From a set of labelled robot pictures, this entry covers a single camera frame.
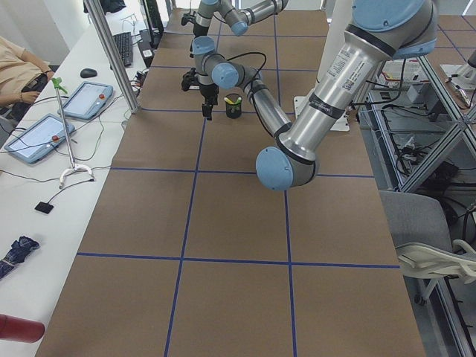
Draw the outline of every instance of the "person's arm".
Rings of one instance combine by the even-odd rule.
[[[50,80],[54,76],[54,72],[51,70],[50,66],[45,63],[42,59],[38,56],[35,56],[30,51],[24,50],[22,56],[20,57],[21,60],[25,62],[33,63],[36,67],[40,69],[40,71],[48,77]]]
[[[0,107],[9,106],[15,103],[32,104],[39,96],[37,91],[27,91],[24,93],[12,93],[0,95]]]

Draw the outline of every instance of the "blue umbrella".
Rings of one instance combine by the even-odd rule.
[[[15,268],[18,263],[23,263],[27,255],[39,248],[39,243],[31,238],[22,236],[12,244],[5,258],[0,260],[0,279]]]

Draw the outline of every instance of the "red bottle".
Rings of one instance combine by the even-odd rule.
[[[37,342],[45,333],[41,322],[0,314],[0,339],[18,342]]]

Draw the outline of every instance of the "metal pole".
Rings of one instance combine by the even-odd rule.
[[[136,113],[139,108],[139,103],[130,85],[126,69],[119,57],[119,51],[112,38],[111,29],[107,25],[103,8],[101,7],[99,0],[84,0],[84,3],[88,9],[89,15],[91,16],[92,23],[96,28],[97,36],[99,37],[109,63],[111,64],[112,71],[118,81],[120,90],[126,98],[131,113]]]
[[[59,113],[61,115],[62,128],[65,131],[65,139],[66,139],[66,146],[68,147],[69,161],[71,162],[71,167],[74,167],[73,149],[71,148],[71,141],[69,140],[69,131],[68,131],[68,126],[66,125],[65,111],[63,110],[62,104],[61,104],[60,90],[56,86],[54,87],[54,90],[57,92]]]

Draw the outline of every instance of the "monitor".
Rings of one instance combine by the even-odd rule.
[[[141,13],[144,18],[144,24],[147,33],[141,31],[143,41],[148,41],[150,47],[156,49],[164,33],[161,14],[158,12],[157,0],[141,0]]]

